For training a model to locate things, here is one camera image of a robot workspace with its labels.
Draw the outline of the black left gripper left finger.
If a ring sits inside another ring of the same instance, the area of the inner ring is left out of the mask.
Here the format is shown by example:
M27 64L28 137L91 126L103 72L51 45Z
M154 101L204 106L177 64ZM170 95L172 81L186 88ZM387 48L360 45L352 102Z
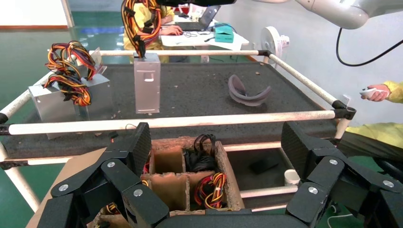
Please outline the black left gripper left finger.
M141 181L151 150L149 124L110 144L89 167L56 184L40 228L84 228L110 203L133 228L154 228L169 218L167 205Z

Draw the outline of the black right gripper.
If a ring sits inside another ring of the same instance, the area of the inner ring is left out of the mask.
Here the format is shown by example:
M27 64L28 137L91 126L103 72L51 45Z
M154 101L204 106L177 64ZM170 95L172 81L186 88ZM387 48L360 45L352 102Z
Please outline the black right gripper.
M236 0L157 0L159 5L178 7L183 4L194 4L201 7L234 4Z

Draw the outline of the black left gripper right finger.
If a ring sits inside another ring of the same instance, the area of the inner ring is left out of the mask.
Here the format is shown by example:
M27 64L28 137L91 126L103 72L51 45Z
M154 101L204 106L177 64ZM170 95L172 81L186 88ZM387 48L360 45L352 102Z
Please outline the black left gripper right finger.
M301 180L286 213L306 227L315 227L333 202L363 219L366 228L402 227L399 181L351 162L330 141L305 134L292 121L283 124L281 148Z

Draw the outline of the seated person's hand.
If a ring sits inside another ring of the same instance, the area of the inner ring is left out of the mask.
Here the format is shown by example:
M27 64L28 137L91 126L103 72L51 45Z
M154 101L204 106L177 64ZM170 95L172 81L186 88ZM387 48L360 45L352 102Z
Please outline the seated person's hand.
M160 36L169 36L169 35L180 36L182 34L183 34L182 28L176 25L163 27L160 31Z

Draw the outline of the operator hand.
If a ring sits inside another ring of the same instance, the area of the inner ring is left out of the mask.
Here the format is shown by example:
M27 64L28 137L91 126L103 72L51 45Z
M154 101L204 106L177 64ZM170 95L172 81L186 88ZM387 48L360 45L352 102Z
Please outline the operator hand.
M384 84L369 85L367 88L368 89L375 88L377 91L375 91L371 97L362 95L361 96L362 99L366 99L373 102L380 102L385 100L390 94L389 88Z

